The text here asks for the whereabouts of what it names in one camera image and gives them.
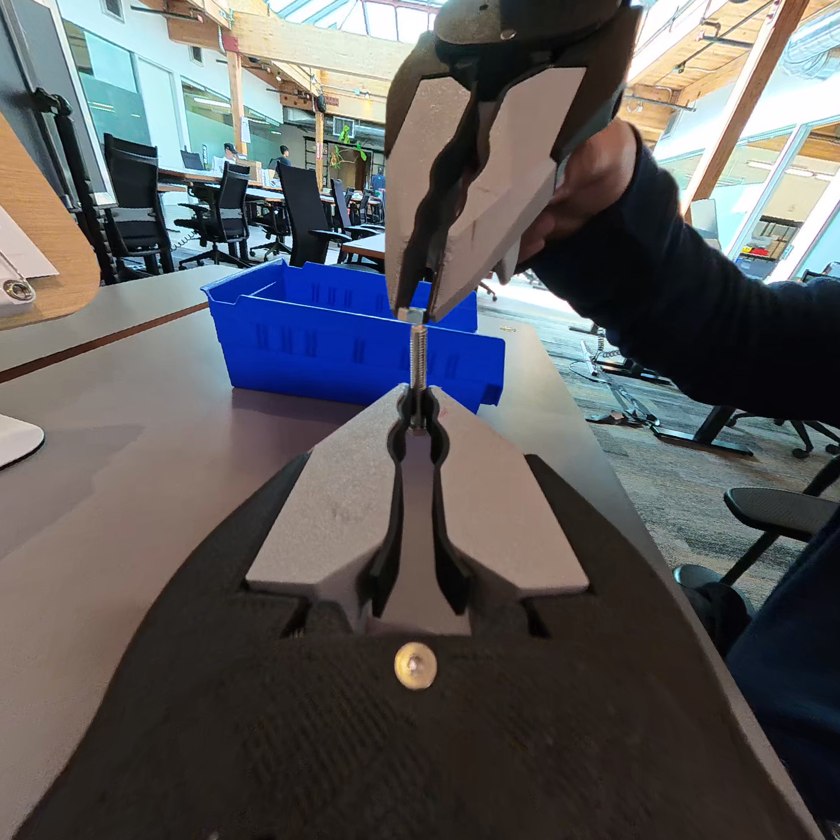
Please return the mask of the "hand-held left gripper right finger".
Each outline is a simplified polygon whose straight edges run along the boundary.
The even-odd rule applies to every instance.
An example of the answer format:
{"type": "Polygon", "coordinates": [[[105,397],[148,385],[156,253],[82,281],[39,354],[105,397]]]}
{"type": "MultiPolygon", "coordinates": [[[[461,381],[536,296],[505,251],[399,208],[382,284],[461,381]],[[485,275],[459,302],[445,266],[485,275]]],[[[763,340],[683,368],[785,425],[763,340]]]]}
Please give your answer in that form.
{"type": "Polygon", "coordinates": [[[525,454],[441,388],[423,394],[434,466],[435,573],[457,615],[590,581],[525,454]]]}

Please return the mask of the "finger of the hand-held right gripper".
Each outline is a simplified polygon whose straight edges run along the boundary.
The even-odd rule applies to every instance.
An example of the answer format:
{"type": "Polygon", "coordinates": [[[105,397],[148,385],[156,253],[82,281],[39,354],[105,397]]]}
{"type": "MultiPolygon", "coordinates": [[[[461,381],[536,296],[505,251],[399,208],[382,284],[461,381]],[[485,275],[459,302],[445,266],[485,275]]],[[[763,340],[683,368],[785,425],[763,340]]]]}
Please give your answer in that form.
{"type": "Polygon", "coordinates": [[[512,277],[522,235],[554,192],[560,166],[553,146],[585,72],[552,67],[513,85],[501,100],[484,140],[483,167],[448,228],[430,322],[440,322],[491,271],[501,281],[512,277]]]}
{"type": "Polygon", "coordinates": [[[486,236],[469,194],[478,151],[477,86],[454,77],[419,82],[387,162],[385,277],[394,314],[412,305],[428,271],[426,313],[449,314],[468,295],[486,236]]]}

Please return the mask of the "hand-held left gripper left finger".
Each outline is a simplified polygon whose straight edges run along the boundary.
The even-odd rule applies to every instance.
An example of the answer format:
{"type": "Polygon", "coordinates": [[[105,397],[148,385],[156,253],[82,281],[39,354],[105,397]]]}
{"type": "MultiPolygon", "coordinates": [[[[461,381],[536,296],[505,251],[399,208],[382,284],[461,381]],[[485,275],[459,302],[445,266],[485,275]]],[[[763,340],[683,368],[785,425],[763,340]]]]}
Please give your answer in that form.
{"type": "Polygon", "coordinates": [[[405,429],[407,394],[397,385],[311,449],[246,573],[250,590],[368,616],[370,572],[397,518],[402,477],[390,444],[405,429]]]}

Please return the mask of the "long steel bolt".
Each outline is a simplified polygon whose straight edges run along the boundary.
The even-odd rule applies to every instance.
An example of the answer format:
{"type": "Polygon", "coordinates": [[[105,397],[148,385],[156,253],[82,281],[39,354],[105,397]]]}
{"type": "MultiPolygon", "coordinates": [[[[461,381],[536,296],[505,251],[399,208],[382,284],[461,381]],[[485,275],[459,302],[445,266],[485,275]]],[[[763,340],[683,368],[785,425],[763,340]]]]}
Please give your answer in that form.
{"type": "Polygon", "coordinates": [[[410,332],[411,417],[410,430],[414,435],[425,434],[424,395],[427,389],[427,325],[414,323],[410,332]]]}

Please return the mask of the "person's right forearm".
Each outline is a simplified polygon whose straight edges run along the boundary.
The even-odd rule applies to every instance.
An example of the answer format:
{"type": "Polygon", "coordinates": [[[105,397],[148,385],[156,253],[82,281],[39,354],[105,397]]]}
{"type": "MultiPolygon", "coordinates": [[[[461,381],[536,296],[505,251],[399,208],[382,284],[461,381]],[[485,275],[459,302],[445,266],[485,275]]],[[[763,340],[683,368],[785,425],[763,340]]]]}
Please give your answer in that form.
{"type": "Polygon", "coordinates": [[[684,221],[674,179],[633,141],[624,193],[526,266],[693,400],[838,425],[838,280],[747,278],[684,221]]]}

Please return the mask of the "person's right hand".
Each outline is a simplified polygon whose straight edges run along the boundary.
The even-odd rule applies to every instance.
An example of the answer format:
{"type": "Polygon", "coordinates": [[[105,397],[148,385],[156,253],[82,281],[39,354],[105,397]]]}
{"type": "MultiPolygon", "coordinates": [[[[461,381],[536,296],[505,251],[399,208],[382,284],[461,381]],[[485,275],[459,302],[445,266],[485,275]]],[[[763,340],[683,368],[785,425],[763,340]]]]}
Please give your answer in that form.
{"type": "Polygon", "coordinates": [[[620,119],[576,148],[548,204],[521,236],[518,265],[614,205],[633,180],[639,150],[635,128],[620,119]]]}

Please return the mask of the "green hanging plant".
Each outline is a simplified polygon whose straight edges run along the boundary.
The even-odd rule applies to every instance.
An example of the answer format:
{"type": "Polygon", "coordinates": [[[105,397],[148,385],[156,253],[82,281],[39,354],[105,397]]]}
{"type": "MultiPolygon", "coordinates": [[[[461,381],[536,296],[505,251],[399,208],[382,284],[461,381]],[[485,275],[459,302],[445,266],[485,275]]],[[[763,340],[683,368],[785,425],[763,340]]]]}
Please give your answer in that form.
{"type": "Polygon", "coordinates": [[[361,161],[363,164],[366,164],[368,154],[359,141],[351,139],[350,127],[344,125],[342,131],[339,133],[338,141],[332,144],[329,168],[339,170],[342,165],[351,162],[350,157],[347,156],[350,152],[355,153],[356,162],[361,161]]]}

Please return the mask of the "wooden office desk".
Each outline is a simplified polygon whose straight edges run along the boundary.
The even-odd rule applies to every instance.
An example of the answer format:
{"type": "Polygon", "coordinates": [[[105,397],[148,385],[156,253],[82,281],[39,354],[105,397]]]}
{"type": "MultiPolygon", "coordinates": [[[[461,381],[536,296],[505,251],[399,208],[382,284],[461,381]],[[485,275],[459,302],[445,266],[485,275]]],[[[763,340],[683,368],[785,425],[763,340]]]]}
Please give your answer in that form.
{"type": "Polygon", "coordinates": [[[385,271],[385,233],[375,234],[366,238],[358,238],[342,245],[340,254],[349,260],[359,257],[367,260],[381,273],[385,271]]]}

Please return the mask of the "blue plastic bin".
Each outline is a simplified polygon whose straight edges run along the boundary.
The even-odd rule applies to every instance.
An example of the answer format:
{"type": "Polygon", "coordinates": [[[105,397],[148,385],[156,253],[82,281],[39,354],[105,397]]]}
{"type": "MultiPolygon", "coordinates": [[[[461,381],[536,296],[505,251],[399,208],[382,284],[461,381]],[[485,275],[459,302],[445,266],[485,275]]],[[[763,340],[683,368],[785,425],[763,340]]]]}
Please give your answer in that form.
{"type": "MultiPolygon", "coordinates": [[[[203,286],[236,388],[368,406],[411,381],[411,324],[390,309],[385,277],[282,259],[203,286]]],[[[427,326],[427,383],[477,413],[497,405],[503,338],[479,332],[475,292],[427,326]]]]}

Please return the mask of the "long office desk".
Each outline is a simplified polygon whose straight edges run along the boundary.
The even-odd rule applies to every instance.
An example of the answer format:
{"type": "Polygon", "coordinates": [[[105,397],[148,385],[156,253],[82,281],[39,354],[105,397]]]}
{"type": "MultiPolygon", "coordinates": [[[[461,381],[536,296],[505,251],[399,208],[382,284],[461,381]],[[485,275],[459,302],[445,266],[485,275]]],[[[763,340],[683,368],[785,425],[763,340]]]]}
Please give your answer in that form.
{"type": "MultiPolygon", "coordinates": [[[[158,170],[157,177],[160,192],[173,192],[176,187],[183,187],[186,190],[190,190],[196,186],[220,190],[223,180],[222,176],[214,175],[209,171],[183,171],[165,168],[158,170]]],[[[280,204],[286,201],[284,193],[280,188],[265,187],[250,180],[247,180],[246,195],[254,200],[267,203],[280,204]]]]}

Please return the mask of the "person's dark clothing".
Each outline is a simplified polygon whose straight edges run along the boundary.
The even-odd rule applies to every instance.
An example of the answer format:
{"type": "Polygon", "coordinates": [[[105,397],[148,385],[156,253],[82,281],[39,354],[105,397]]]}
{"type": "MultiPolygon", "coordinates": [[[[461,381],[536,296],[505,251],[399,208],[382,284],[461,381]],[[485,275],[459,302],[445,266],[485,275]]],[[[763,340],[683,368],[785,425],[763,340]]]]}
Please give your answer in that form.
{"type": "Polygon", "coordinates": [[[839,818],[838,519],[750,615],[720,581],[681,585],[764,735],[819,823],[839,818]]]}

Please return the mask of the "white and wooden document stand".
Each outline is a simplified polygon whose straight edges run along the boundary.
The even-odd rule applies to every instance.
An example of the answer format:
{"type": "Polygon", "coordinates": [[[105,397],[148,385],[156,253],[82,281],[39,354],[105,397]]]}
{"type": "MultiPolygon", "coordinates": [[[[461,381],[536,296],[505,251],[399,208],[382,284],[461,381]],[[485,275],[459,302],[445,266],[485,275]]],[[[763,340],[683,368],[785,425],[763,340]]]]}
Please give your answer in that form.
{"type": "Polygon", "coordinates": [[[27,280],[2,263],[2,333],[46,327],[78,314],[97,296],[100,269],[92,247],[69,210],[1,118],[2,207],[59,275],[27,280]]]}

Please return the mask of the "computer monitor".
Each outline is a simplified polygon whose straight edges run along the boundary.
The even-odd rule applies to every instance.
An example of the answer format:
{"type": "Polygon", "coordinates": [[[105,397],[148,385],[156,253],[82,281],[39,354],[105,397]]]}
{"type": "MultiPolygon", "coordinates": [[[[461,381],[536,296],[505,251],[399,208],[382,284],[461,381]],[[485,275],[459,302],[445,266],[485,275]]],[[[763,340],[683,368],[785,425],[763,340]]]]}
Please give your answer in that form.
{"type": "Polygon", "coordinates": [[[50,112],[38,110],[38,89],[70,105],[93,201],[101,208],[115,206],[111,178],[57,2],[2,1],[2,114],[61,201],[78,209],[56,119],[50,112]]]}

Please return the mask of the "printed instruction sheet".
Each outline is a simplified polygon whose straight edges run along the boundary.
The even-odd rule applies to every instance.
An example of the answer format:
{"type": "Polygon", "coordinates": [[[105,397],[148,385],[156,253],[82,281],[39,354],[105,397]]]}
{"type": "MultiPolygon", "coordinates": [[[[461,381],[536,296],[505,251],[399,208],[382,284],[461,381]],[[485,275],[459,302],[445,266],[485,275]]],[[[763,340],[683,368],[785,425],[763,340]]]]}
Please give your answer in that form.
{"type": "Polygon", "coordinates": [[[59,275],[58,269],[3,207],[1,207],[1,254],[6,263],[27,280],[59,275]]]}

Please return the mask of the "black desk frame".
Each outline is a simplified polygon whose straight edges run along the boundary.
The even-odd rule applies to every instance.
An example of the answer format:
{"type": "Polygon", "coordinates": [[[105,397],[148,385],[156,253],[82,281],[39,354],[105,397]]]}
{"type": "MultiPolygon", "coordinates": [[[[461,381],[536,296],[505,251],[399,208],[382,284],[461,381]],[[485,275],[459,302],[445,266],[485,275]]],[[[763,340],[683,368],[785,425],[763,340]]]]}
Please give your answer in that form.
{"type": "Polygon", "coordinates": [[[620,353],[618,350],[605,351],[606,332],[594,323],[587,329],[580,325],[572,325],[568,330],[580,333],[586,337],[593,337],[596,340],[597,347],[595,350],[592,350],[583,339],[581,340],[583,363],[587,370],[585,376],[591,382],[601,383],[607,386],[621,410],[621,418],[626,423],[646,427],[657,439],[670,444],[744,458],[754,457],[751,449],[740,444],[733,444],[718,439],[718,436],[727,423],[734,418],[736,409],[727,406],[712,407],[703,423],[692,433],[667,428],[663,425],[663,421],[658,415],[643,404],[635,395],[631,394],[624,385],[620,385],[617,382],[616,376],[628,380],[645,382],[649,385],[667,387],[673,386],[671,380],[628,357],[624,357],[622,363],[609,361],[610,358],[620,353]]]}

